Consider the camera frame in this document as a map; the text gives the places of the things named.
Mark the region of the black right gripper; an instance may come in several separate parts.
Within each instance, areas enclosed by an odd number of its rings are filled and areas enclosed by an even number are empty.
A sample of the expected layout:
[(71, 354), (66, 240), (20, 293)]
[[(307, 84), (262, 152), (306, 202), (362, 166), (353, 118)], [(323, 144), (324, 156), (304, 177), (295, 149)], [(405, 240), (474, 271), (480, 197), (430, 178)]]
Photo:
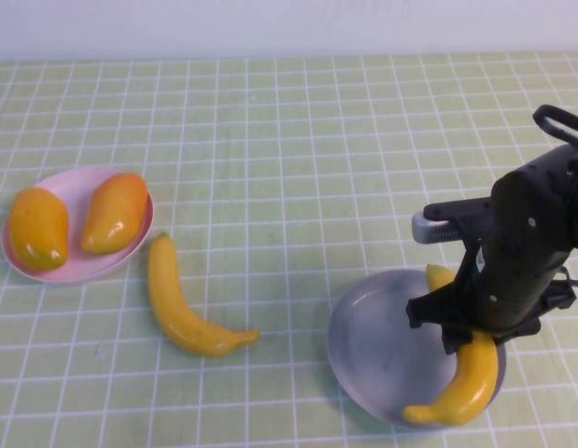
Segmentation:
[(444, 219), (465, 256), (454, 283), (409, 300), (406, 314), (411, 327), (442, 326), (448, 356), (476, 331), (496, 343), (535, 334), (542, 315), (572, 304), (571, 280), (555, 276), (578, 247), (578, 148), (513, 170), (487, 198), (446, 203)]

